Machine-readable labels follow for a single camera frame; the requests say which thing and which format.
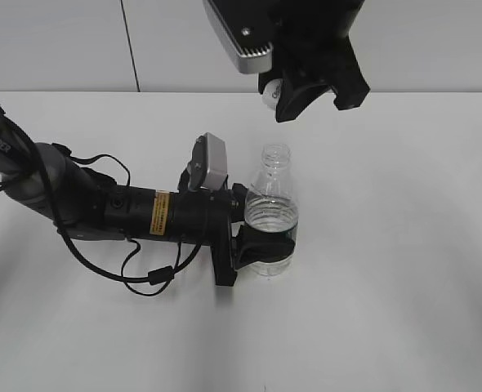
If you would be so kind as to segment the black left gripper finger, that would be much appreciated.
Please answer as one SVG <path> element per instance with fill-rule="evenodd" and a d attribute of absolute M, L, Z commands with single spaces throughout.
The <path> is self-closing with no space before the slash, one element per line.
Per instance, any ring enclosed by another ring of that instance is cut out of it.
<path fill-rule="evenodd" d="M 273 264 L 288 259 L 295 251 L 297 227 L 266 232 L 242 225 L 235 237 L 235 268 L 240 270 L 261 262 Z"/>
<path fill-rule="evenodd" d="M 240 183 L 233 183 L 230 190 L 231 195 L 231 209 L 230 219 L 232 223 L 244 221 L 244 211 L 248 188 Z"/>

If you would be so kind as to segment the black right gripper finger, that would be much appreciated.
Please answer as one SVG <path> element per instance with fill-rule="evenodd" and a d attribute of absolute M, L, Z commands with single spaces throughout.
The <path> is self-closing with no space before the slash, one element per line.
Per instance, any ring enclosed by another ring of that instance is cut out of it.
<path fill-rule="evenodd" d="M 362 75 L 348 36 L 326 38 L 330 87 L 338 110 L 355 109 L 362 105 L 370 87 Z"/>
<path fill-rule="evenodd" d="M 276 122 L 294 121 L 310 104 L 330 89 L 324 80 L 285 75 L 275 110 Z"/>

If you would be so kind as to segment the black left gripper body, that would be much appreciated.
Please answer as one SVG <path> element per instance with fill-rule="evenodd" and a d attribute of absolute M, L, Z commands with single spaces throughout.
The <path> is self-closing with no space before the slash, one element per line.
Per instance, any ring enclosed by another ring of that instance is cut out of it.
<path fill-rule="evenodd" d="M 171 240 L 210 247 L 215 284 L 220 287 L 232 287 L 237 278 L 232 251 L 231 188 L 178 192 L 171 199 Z"/>

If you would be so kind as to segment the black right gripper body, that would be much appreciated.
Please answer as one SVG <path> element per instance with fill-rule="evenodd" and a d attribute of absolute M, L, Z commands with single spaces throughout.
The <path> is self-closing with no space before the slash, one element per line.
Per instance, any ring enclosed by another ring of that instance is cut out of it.
<path fill-rule="evenodd" d="M 269 82 L 297 74 L 329 81 L 326 38 L 350 37 L 363 1 L 275 1 L 270 18 L 275 26 Z"/>

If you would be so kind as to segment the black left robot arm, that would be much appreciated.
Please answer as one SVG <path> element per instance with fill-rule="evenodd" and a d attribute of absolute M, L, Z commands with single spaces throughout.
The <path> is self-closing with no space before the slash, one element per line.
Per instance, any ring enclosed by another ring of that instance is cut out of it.
<path fill-rule="evenodd" d="M 53 221 L 75 257 L 76 241 L 142 241 L 208 247 L 216 284 L 230 287 L 243 267 L 283 261 L 295 230 L 248 221 L 247 188 L 228 181 L 223 140 L 198 137 L 177 190 L 120 185 L 56 143 L 33 142 L 0 106 L 0 193 Z"/>

